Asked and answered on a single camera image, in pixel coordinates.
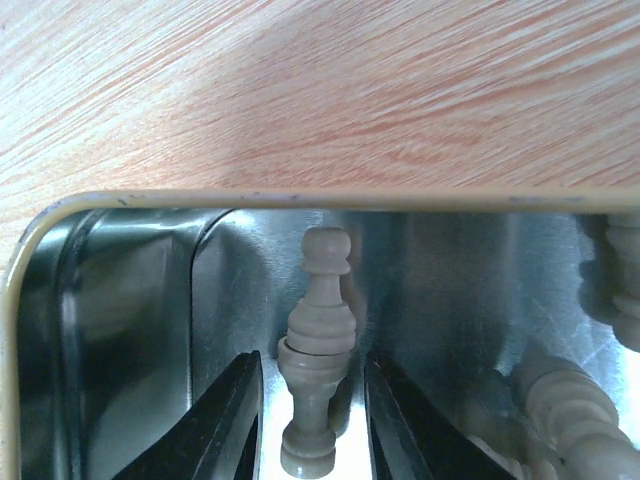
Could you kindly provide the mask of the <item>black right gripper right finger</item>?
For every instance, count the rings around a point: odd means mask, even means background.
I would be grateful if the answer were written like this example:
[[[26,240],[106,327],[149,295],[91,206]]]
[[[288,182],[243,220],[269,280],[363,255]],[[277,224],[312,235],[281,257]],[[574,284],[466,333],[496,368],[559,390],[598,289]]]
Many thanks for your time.
[[[364,366],[374,479],[511,479],[465,437],[389,356],[371,351]]]

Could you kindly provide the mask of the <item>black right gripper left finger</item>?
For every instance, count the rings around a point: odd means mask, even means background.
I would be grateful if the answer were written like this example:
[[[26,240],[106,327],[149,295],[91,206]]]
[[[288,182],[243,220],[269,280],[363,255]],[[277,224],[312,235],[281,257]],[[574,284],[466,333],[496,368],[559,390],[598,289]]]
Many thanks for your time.
[[[237,355],[185,415],[117,479],[252,479],[263,406],[260,352]]]

